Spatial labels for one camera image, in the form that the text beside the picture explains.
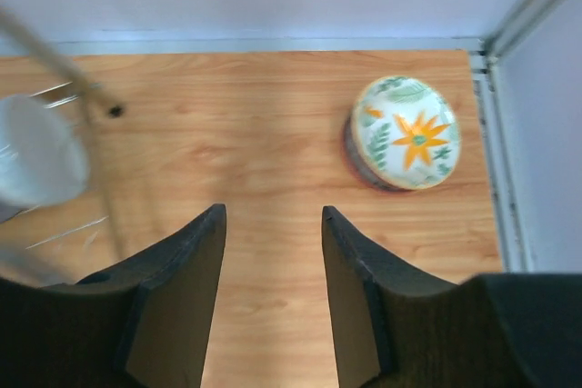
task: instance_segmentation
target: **flower center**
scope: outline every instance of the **flower center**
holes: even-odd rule
[[[422,145],[426,143],[426,137],[424,135],[415,135],[412,137],[412,142],[415,145]]]

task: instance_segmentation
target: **wooden surface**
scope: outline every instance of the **wooden surface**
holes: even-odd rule
[[[127,102],[99,117],[128,254],[225,203],[228,231],[204,387],[334,387],[320,217],[337,206],[362,232],[450,281],[500,268],[467,54],[314,52],[81,57]],[[367,188],[340,154],[359,91],[413,75],[452,105],[463,135],[456,171],[424,193]],[[0,59],[0,95],[57,81]],[[13,244],[99,215],[94,194],[0,225]],[[26,237],[19,236],[25,230]],[[80,276],[115,260],[102,225],[39,246]]]

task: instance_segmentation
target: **orange flower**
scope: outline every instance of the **orange flower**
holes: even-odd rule
[[[366,114],[371,115],[375,118],[382,118],[384,117],[384,113],[382,111],[380,111],[379,109],[374,109],[371,106],[366,106],[364,108],[364,111],[366,111]]]
[[[425,112],[421,111],[412,126],[408,124],[404,117],[401,117],[400,115],[394,114],[394,119],[396,120],[396,125],[398,128],[404,135],[406,135],[405,137],[395,140],[395,142],[392,143],[395,145],[408,146],[404,161],[405,170],[410,168],[410,165],[412,165],[416,157],[419,155],[426,165],[431,165],[433,160],[428,153],[428,147],[448,143],[448,140],[439,140],[435,138],[435,136],[450,126],[450,124],[442,124],[440,126],[433,127],[433,124],[437,120],[436,115],[428,120],[425,124]]]

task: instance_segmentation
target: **black rubber tip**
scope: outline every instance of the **black rubber tip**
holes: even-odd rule
[[[112,118],[121,117],[125,112],[125,108],[122,105],[114,106],[109,110],[109,116]]]

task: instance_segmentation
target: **metal rack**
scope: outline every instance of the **metal rack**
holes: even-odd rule
[[[125,257],[121,242],[115,211],[111,199],[110,188],[104,174],[103,160],[99,138],[95,131],[95,122],[90,105],[97,105],[110,117],[119,117],[124,112],[120,101],[110,95],[101,84],[94,82],[73,61],[59,54],[38,35],[26,28],[13,14],[0,6],[0,31],[4,31],[14,41],[20,44],[31,56],[41,64],[66,80],[65,83],[33,94],[35,98],[45,101],[45,107],[59,108],[63,105],[76,104],[80,115],[78,122],[84,133],[85,146],[89,155],[92,173],[92,188],[98,193],[102,216],[89,223],[75,228],[66,229],[59,234],[50,235],[42,241],[34,242],[27,248],[37,247],[73,234],[87,227],[107,222],[111,238],[115,245],[115,255],[119,259]],[[20,214],[35,210],[32,208]]]

